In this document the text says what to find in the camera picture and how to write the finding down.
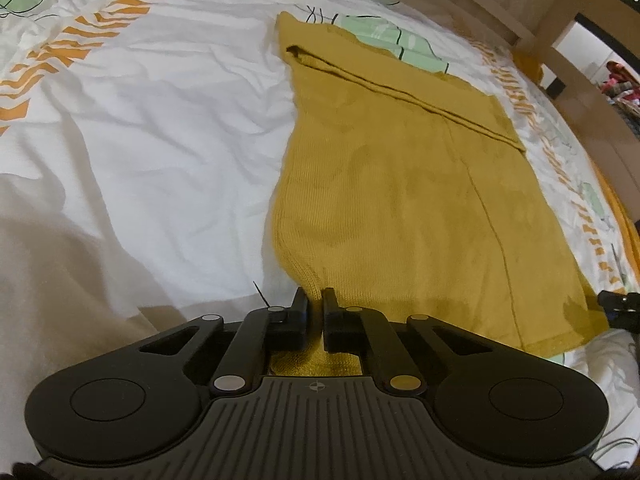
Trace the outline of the white patterned bed duvet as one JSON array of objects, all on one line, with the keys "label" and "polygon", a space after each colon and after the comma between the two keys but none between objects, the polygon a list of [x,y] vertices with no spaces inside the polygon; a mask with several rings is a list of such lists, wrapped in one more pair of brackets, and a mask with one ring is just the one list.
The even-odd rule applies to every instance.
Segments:
[{"label": "white patterned bed duvet", "polygon": [[[573,131],[462,21],[398,0],[38,0],[1,15],[3,467],[38,456],[24,406],[48,375],[208,312],[239,320],[300,287],[270,226],[297,116],[284,12],[494,96],[594,294],[637,288]],[[608,327],[548,359],[608,400],[597,463],[630,465],[632,337]]]}]

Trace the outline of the white wooden bed frame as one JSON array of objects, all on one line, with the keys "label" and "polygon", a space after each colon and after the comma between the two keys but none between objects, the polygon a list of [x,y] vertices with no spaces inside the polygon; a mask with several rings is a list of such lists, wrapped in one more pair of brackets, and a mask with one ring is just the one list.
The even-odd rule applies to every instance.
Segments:
[{"label": "white wooden bed frame", "polygon": [[588,154],[613,185],[631,219],[639,218],[639,141],[600,91],[556,47],[576,16],[611,35],[620,52],[639,53],[639,15],[620,0],[400,0],[426,11],[431,3],[543,62],[564,84],[554,100]]}]

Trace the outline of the mustard yellow knit garment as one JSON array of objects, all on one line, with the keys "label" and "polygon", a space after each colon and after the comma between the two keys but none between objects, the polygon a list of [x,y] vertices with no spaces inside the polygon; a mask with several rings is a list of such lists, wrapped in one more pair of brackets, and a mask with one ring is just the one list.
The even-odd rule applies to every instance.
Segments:
[{"label": "mustard yellow knit garment", "polygon": [[608,329],[500,102],[331,24],[277,17],[295,126],[280,267],[318,306],[438,318],[535,356]]}]

